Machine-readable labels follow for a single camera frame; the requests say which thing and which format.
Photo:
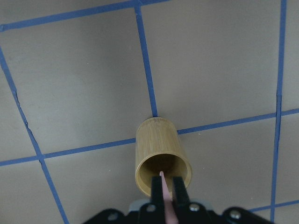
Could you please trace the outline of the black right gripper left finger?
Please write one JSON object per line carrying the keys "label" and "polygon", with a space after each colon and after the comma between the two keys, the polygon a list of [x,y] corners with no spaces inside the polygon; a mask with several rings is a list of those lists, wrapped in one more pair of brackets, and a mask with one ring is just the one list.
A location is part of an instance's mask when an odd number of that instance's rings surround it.
{"label": "black right gripper left finger", "polygon": [[161,176],[155,176],[152,178],[151,182],[151,201],[153,223],[154,224],[164,224],[164,199],[163,199],[163,188],[162,188],[162,178]]}

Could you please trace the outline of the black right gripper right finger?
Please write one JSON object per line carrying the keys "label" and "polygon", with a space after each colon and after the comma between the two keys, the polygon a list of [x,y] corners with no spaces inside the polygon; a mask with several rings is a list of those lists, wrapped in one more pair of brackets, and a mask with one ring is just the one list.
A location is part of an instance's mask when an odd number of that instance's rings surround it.
{"label": "black right gripper right finger", "polygon": [[175,176],[172,178],[172,200],[179,223],[191,224],[191,201],[188,196],[183,178],[180,176]]}

